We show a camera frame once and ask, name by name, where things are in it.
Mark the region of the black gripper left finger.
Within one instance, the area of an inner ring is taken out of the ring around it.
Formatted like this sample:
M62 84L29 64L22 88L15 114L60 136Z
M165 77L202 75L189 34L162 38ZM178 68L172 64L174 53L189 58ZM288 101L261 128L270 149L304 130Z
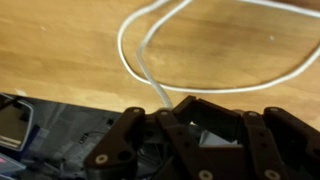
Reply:
M175 108L148 114L130 107L102 137L84 161L88 180L139 180L139 151L156 145L160 167L149 176L154 180L198 180L199 146L183 120L195 98L185 98Z

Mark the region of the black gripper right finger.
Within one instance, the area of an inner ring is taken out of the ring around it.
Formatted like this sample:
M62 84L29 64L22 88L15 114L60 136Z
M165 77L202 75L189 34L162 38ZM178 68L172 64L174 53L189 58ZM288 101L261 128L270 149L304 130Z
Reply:
M193 147L197 178L319 180L319 132L281 108L239 114L198 99L193 122L227 142Z

